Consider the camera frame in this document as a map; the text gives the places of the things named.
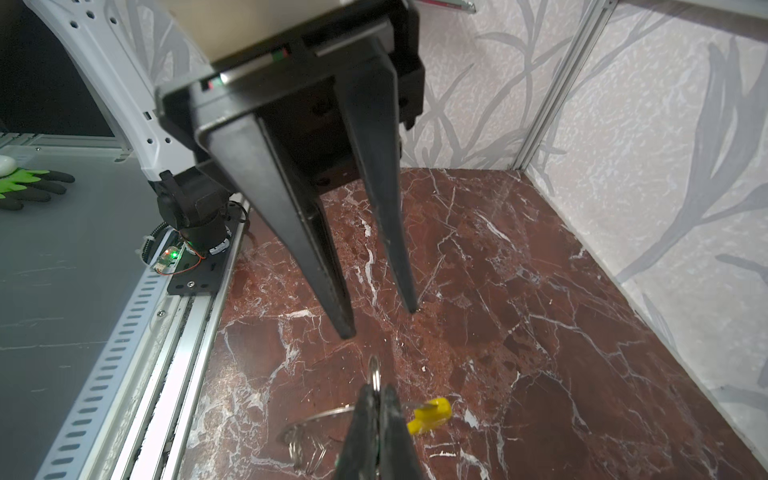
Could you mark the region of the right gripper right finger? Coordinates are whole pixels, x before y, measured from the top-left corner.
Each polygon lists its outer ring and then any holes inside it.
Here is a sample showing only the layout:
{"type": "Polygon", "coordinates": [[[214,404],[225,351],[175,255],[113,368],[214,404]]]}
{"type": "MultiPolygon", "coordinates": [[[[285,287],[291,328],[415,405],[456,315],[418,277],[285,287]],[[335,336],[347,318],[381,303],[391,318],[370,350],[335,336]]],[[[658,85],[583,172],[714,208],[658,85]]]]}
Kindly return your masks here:
{"type": "Polygon", "coordinates": [[[424,473],[392,385],[380,395],[378,471],[384,480],[422,480],[424,473]]]}

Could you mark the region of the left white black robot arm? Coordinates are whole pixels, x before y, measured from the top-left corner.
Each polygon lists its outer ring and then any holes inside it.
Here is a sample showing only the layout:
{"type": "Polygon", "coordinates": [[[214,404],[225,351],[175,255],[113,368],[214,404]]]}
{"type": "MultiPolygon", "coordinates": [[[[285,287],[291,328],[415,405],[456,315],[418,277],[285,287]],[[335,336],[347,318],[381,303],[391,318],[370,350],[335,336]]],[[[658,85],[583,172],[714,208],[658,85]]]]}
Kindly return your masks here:
{"type": "Polygon", "coordinates": [[[33,1],[138,157],[163,218],[195,249],[225,238],[241,194],[292,254],[338,335],[354,314],[321,196],[364,183],[404,307],[418,294],[399,182],[400,133],[423,111],[412,1],[164,1],[199,71],[155,85],[111,1],[33,1]]]}

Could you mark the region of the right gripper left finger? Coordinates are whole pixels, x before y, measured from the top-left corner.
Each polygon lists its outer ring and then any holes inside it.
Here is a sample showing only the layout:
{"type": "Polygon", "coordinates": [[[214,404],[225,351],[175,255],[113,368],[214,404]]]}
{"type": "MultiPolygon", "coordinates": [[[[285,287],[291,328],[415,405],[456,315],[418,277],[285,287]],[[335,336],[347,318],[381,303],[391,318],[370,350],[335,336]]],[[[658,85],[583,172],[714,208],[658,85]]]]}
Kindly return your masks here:
{"type": "Polygon", "coordinates": [[[334,479],[375,479],[379,456],[379,394],[370,384],[359,391],[334,479]]]}

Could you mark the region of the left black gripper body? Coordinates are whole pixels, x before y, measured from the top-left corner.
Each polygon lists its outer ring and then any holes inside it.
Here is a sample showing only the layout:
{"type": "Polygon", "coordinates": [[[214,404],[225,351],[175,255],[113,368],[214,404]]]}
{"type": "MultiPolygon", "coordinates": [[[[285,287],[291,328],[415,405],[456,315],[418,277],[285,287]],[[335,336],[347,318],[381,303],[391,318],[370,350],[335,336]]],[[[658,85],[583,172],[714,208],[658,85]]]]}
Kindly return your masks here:
{"type": "Polygon", "coordinates": [[[361,178],[335,95],[335,76],[353,65],[349,46],[380,41],[397,75],[398,130],[423,110],[425,69],[419,55],[420,16],[411,1],[356,1],[214,61],[203,73],[176,80],[156,94],[162,127],[222,171],[199,135],[255,114],[279,131],[300,136],[307,172],[324,193],[361,178]]]}

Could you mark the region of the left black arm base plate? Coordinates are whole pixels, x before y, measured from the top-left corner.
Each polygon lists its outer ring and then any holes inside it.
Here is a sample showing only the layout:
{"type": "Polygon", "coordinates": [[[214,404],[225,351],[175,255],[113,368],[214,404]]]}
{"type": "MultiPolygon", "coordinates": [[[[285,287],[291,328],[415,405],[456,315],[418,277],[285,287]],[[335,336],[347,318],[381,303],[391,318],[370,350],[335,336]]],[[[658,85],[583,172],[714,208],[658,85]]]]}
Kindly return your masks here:
{"type": "Polygon", "coordinates": [[[222,219],[224,240],[207,251],[195,249],[165,222],[144,237],[136,253],[156,275],[168,279],[168,295],[214,295],[220,290],[226,261],[234,252],[235,234],[246,223],[247,210],[241,202],[230,200],[222,219]]]}

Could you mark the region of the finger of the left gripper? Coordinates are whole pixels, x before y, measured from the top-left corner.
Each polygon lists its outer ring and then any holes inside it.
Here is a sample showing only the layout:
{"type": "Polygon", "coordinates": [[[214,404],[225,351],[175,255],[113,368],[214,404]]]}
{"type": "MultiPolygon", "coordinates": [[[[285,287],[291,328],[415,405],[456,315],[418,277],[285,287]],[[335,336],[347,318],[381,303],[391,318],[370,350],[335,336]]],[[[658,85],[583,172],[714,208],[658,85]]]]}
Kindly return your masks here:
{"type": "Polygon", "coordinates": [[[337,334],[354,337],[349,291],[304,140],[249,114],[200,134],[199,143],[291,253],[337,334]]]}
{"type": "Polygon", "coordinates": [[[405,309],[414,313],[419,300],[401,204],[397,75],[379,40],[364,38],[349,50],[355,61],[335,76],[334,91],[394,282],[405,309]]]}

